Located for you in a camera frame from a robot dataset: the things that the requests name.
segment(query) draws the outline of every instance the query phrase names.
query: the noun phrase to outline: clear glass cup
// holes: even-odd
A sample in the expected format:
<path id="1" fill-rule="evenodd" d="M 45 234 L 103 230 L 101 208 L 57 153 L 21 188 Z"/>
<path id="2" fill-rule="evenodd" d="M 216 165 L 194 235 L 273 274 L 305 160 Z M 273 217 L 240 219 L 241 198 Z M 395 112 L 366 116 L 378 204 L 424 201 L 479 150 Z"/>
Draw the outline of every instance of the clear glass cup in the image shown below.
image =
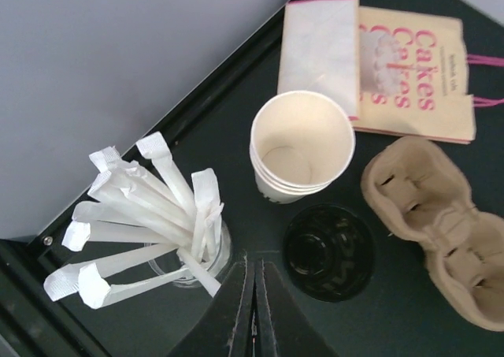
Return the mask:
<path id="1" fill-rule="evenodd" d="M 220 244 L 218 245 L 217 256 L 213 261 L 204 262 L 202 266 L 206 268 L 212 277 L 219 278 L 224 276 L 225 270 L 229 267 L 232 256 L 232 242 L 229 235 L 228 226 L 222 222 L 222 232 L 220 233 Z M 163 275 L 178 270 L 183 263 L 180 261 L 176 251 L 172 251 L 166 255 L 162 255 L 154 260 L 149 261 L 150 268 L 157 274 Z M 187 276 L 175 280 L 173 284 L 180 288 L 199 288 L 201 284 L 189 272 Z"/>

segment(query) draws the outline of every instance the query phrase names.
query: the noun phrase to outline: stack of paper cups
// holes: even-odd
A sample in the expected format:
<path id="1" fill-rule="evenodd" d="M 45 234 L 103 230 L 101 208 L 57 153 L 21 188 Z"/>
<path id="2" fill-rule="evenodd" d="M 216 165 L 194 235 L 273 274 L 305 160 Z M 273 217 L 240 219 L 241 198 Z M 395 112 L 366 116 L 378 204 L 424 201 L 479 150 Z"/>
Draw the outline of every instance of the stack of paper cups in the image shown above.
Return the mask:
<path id="1" fill-rule="evenodd" d="M 343 109 L 311 91 L 270 99 L 250 133 L 256 184 L 275 203 L 292 203 L 329 186 L 350 164 L 354 148 L 354 130 Z"/>

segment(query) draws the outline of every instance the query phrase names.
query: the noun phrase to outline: paper cup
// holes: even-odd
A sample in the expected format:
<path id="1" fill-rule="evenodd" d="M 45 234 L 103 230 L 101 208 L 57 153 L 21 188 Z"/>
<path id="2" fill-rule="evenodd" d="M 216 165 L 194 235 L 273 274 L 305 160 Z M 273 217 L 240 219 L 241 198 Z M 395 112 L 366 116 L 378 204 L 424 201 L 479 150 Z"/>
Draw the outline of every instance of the paper cup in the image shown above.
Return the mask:
<path id="1" fill-rule="evenodd" d="M 348 116 L 330 98 L 289 91 L 270 99 L 254 118 L 250 160 L 259 190 L 265 185 L 298 198 L 327 187 L 350 164 L 355 134 Z"/>

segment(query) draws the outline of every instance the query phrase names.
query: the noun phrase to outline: screw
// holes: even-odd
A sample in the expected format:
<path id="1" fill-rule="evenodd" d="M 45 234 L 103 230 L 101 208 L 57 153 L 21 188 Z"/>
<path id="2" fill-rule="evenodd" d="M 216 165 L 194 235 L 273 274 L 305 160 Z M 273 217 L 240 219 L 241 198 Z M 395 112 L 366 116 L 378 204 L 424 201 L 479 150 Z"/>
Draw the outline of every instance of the screw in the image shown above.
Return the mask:
<path id="1" fill-rule="evenodd" d="M 53 238 L 51 236 L 46 236 L 42 240 L 43 244 L 49 247 L 53 243 Z"/>

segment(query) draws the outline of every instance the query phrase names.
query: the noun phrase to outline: black tray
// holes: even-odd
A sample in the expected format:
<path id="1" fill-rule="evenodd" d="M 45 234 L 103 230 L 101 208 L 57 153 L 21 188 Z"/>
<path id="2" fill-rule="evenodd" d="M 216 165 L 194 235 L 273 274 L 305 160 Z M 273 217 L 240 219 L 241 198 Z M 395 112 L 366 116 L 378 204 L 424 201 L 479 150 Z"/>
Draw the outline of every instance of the black tray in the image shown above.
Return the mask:
<path id="1" fill-rule="evenodd" d="M 458 0 L 361 0 L 361 4 L 461 18 L 468 51 L 504 56 L 504 30 Z M 462 319 L 430 281 L 420 248 L 389 237 L 362 198 L 362 170 L 395 138 L 358 133 L 349 169 L 322 193 L 284 206 L 269 203 L 258 193 L 248 158 L 249 131 L 258 109 L 276 93 L 282 20 L 279 12 L 155 127 L 165 135 L 186 177 L 214 168 L 233 258 L 247 253 L 275 262 L 315 330 L 342 356 L 502 355 L 504 334 Z M 470 92 L 502 97 L 504 69 L 476 67 L 471 73 Z M 477 110 L 476 120 L 478 133 L 471 145 L 442 147 L 471 182 L 477 206 L 504 216 L 499 193 L 504 184 L 500 165 L 504 107 Z M 126 159 L 145 163 L 135 150 Z M 375 240 L 376 271 L 369 286 L 345 302 L 320 302 L 301 293 L 290 284 L 281 261 L 288 223 L 317 203 L 351 209 L 368 224 Z M 43 279 L 65 262 L 131 248 L 90 244 L 74 255 L 61 247 L 72 208 L 27 247 L 0 243 L 0 333 L 26 355 L 166 355 L 208 307 L 210 299 L 203 289 L 166 285 L 98 311 L 83 305 L 79 296 L 60 303 L 47 299 Z M 48 236 L 54 239 L 49 247 L 43 243 Z M 123 272 L 113 282 L 147 276 L 152 272 L 145 265 Z"/>

